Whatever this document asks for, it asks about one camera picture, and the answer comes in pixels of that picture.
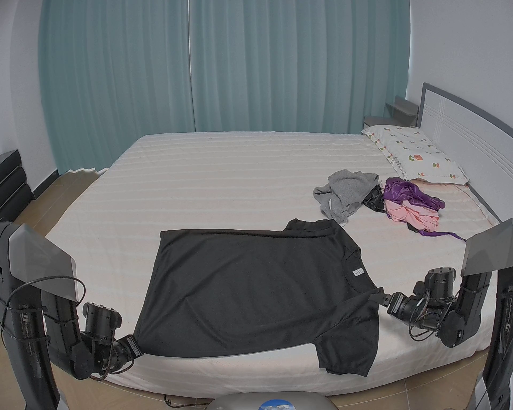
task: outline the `pile of clothes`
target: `pile of clothes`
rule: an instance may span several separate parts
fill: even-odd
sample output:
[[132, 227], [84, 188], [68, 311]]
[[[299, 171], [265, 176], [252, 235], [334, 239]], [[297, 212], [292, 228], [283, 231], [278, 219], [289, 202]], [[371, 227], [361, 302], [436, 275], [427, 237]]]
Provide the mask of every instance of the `pile of clothes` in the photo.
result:
[[321, 211], [338, 223], [346, 223], [361, 204], [388, 214], [394, 221], [405, 222], [408, 228], [423, 236], [452, 235], [453, 232], [436, 232], [440, 217], [438, 211], [445, 202], [420, 190], [410, 181], [399, 177], [388, 178], [381, 187], [378, 175], [348, 170], [337, 171], [328, 177], [328, 184], [313, 191], [321, 204]]

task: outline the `white headboard panel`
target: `white headboard panel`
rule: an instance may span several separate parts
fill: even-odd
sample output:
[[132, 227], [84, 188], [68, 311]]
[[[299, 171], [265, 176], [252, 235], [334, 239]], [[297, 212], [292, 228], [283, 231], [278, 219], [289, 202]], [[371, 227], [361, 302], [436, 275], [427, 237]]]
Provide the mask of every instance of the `white headboard panel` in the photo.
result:
[[424, 83], [418, 126], [454, 158], [498, 219], [513, 217], [513, 129], [475, 105]]

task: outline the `gray headboard frame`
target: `gray headboard frame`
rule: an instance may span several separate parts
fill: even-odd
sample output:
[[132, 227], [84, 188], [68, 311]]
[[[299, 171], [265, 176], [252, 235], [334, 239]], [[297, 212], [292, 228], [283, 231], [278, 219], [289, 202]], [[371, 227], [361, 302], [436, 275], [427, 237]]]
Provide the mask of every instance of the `gray headboard frame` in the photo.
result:
[[[423, 86], [422, 86], [422, 99], [421, 99], [421, 103], [420, 103], [420, 109], [419, 109], [419, 118], [417, 120], [417, 127], [420, 127], [421, 124], [422, 124], [422, 117], [423, 117], [423, 114], [424, 114], [424, 101], [425, 101], [425, 97], [426, 97], [426, 90], [427, 91], [431, 91], [437, 95], [440, 95], [444, 98], [447, 98], [448, 100], [451, 100], [453, 102], [455, 102], [456, 104], [458, 104], [459, 106], [462, 106], [463, 108], [466, 108], [468, 109], [469, 111], [473, 112], [474, 114], [482, 117], [484, 120], [488, 121], [489, 123], [493, 124], [495, 127], [499, 128], [500, 130], [502, 130], [504, 133], [506, 133], [507, 135], [509, 135], [511, 138], [513, 138], [513, 128], [510, 127], [508, 124], [506, 124], [505, 122], [501, 121], [500, 119], [498, 119], [497, 117], [491, 115], [490, 113], [484, 111], [483, 109], [475, 106], [474, 104], [454, 95], [454, 94], [451, 94], [447, 91], [444, 91], [438, 87], [435, 87], [429, 83], [424, 83]], [[481, 195], [479, 195], [479, 193], [472, 187], [471, 184], [468, 184], [470, 190], [477, 196], [477, 198], [479, 199], [479, 201], [493, 214], [493, 216], [495, 218], [497, 218], [499, 221], [501, 221], [501, 219], [497, 216], [497, 214], [493, 211], [493, 209], [490, 207], [490, 205], [481, 197]]]

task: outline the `pillow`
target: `pillow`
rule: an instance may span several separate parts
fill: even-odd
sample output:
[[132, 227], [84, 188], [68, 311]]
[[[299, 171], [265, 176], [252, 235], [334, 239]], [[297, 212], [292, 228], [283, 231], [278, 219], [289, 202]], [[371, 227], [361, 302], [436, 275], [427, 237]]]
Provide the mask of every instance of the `pillow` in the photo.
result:
[[375, 125], [362, 130], [387, 157], [399, 176], [464, 185], [468, 178], [460, 166], [437, 149], [417, 127]]

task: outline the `baseboard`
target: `baseboard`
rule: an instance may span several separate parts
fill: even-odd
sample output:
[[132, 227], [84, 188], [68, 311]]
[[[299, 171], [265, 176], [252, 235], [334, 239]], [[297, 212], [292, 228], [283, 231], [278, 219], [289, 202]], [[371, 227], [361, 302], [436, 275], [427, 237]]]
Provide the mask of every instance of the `baseboard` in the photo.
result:
[[52, 185], [57, 178], [59, 178], [59, 172], [57, 170], [53, 171], [48, 178], [46, 178], [43, 182], [39, 184], [39, 186], [32, 192], [34, 195], [34, 199], [38, 199], [46, 189]]

